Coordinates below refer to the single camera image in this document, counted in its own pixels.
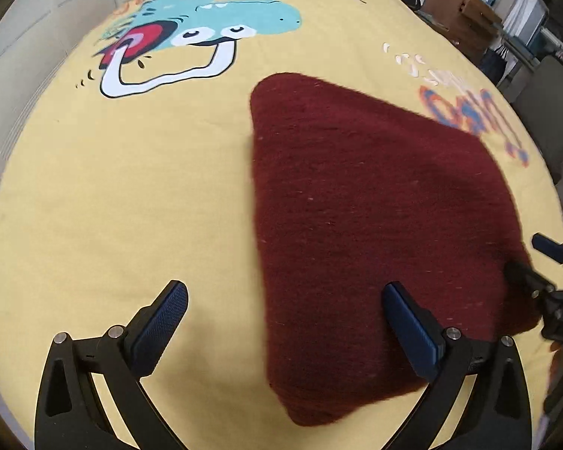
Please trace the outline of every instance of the blue gripper pad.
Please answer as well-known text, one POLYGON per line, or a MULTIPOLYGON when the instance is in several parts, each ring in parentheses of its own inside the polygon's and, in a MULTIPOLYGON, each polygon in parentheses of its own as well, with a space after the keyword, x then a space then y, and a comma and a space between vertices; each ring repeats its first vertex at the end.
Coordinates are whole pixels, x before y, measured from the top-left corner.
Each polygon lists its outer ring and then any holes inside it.
POLYGON ((442 326, 420 308, 399 282, 387 284, 382 293, 384 315, 415 373, 428 382, 438 374, 444 357, 442 326))
POLYGON ((152 374, 187 309, 185 284, 171 281, 152 305, 142 308, 130 321, 125 351, 135 378, 152 374))
POLYGON ((563 244, 556 243, 550 238, 545 237, 540 233, 536 233, 532 237, 532 247, 534 247, 538 252, 542 252, 551 259, 559 264, 563 264, 563 244))

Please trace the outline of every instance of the yellow blanket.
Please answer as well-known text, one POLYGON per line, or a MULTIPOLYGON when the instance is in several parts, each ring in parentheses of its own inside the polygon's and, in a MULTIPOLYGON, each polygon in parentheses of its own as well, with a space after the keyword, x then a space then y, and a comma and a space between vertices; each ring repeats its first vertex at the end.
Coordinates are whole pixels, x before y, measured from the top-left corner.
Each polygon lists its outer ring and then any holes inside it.
MULTIPOLYGON (((125 324, 170 279, 188 285, 190 309, 143 384, 189 448, 379 450, 410 412, 419 393, 300 428, 265 379, 248 99, 277 72, 478 135, 534 266, 563 287, 529 244, 537 231, 563 242, 540 154, 481 72, 399 0, 130 0, 58 71, 0 190, 0 391, 29 434, 54 334, 125 324)), ((548 349, 537 330, 516 341, 537 418, 548 349)))

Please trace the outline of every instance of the cartoon eye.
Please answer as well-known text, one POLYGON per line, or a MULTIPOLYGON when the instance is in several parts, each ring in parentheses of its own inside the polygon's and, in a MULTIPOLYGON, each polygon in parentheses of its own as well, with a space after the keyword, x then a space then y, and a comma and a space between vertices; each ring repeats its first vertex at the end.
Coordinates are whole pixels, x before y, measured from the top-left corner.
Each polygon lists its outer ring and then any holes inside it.
POLYGON ((187 28, 179 32, 171 39, 171 45, 192 45, 207 41, 215 35, 215 31, 209 27, 187 28))
POLYGON ((231 39, 246 39, 247 37, 254 37, 256 30, 247 25, 234 25, 233 27, 224 28, 221 35, 231 39))

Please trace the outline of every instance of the cartoon dinosaur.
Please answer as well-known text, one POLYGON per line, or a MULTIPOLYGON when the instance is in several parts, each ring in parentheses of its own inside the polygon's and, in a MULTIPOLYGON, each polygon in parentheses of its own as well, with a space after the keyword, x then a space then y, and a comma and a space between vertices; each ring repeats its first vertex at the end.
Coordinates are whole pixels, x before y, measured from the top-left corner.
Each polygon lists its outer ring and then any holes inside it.
POLYGON ((145 93, 162 84, 222 74, 234 63, 237 42, 258 34, 290 32, 299 28, 298 10, 279 0, 149 0, 124 23, 107 29, 117 41, 103 54, 102 93, 110 98, 145 93), (123 82, 120 68, 150 50, 185 45, 214 46, 203 67, 163 74, 144 82, 123 82))

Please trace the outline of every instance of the red cloth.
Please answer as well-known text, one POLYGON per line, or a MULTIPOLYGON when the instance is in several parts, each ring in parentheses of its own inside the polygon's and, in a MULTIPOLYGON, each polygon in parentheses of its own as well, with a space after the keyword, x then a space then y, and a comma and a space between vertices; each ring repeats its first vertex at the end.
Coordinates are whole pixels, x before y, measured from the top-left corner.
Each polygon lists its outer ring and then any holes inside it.
POLYGON ((476 137, 299 74, 263 80, 250 104, 267 374, 295 423, 422 386, 382 315, 390 281, 471 338, 536 325, 503 280, 528 257, 476 137))

